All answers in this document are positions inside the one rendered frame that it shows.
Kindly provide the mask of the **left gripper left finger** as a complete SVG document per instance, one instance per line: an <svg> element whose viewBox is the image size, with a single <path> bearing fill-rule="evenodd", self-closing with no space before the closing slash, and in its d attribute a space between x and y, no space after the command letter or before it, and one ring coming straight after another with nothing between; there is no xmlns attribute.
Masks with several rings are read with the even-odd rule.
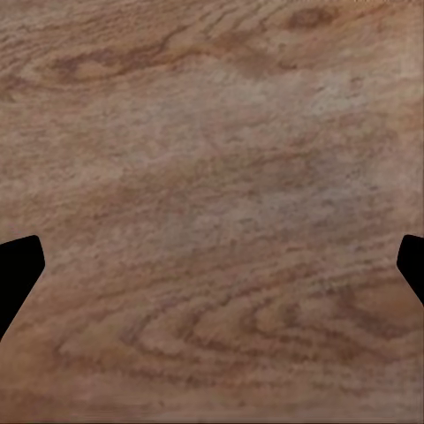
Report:
<svg viewBox="0 0 424 424"><path fill-rule="evenodd" d="M0 339L45 268L37 235L0 245Z"/></svg>

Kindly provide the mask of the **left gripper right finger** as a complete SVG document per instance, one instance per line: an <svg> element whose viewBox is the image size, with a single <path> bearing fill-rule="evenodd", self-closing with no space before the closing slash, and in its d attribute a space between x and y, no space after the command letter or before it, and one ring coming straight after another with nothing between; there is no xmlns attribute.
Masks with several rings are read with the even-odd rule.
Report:
<svg viewBox="0 0 424 424"><path fill-rule="evenodd" d="M424 238L405 235L397 255L397 268L424 304Z"/></svg>

